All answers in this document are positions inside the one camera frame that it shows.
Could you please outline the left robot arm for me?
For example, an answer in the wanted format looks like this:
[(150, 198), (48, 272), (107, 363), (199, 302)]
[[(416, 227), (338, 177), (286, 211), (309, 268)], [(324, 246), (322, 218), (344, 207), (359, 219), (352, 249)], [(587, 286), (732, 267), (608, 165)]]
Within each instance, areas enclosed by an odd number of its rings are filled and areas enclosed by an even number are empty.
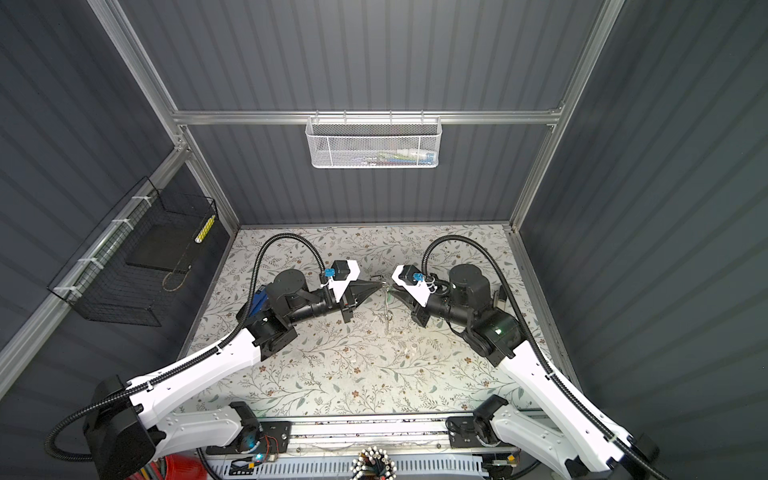
[(102, 479), (126, 479), (146, 464), (169, 454), (207, 446), (235, 445), (250, 451), (261, 443), (259, 421), (243, 402), (212, 412), (177, 414), (189, 398), (229, 375), (255, 366), (297, 337), (298, 323), (353, 311), (381, 283), (360, 279), (354, 260), (325, 266), (317, 249), (320, 286), (311, 291), (305, 275), (288, 269), (263, 290), (254, 307), (249, 288), (241, 317), (223, 339), (171, 365), (128, 382), (102, 381), (90, 405), (68, 415), (48, 433), (45, 452), (58, 460), (91, 462)]

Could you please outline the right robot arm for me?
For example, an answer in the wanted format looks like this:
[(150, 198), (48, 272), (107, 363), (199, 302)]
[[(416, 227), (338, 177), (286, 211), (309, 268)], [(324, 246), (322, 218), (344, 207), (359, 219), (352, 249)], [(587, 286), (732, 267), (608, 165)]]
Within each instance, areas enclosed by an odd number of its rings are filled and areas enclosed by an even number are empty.
[[(488, 261), (510, 311), (495, 306), (488, 278), (473, 264), (452, 267), (446, 280), (430, 272), (432, 252), (451, 241), (473, 247)], [(392, 281), (394, 296), (418, 325), (426, 326), (433, 317), (444, 320), (477, 355), (521, 387), (554, 424), (542, 425), (493, 394), (473, 412), (473, 429), (481, 443), (514, 445), (564, 479), (664, 478), (654, 465), (659, 447), (613, 421), (546, 358), (503, 270), (477, 241), (455, 234), (439, 237), (428, 245), (420, 265), (396, 266)]]

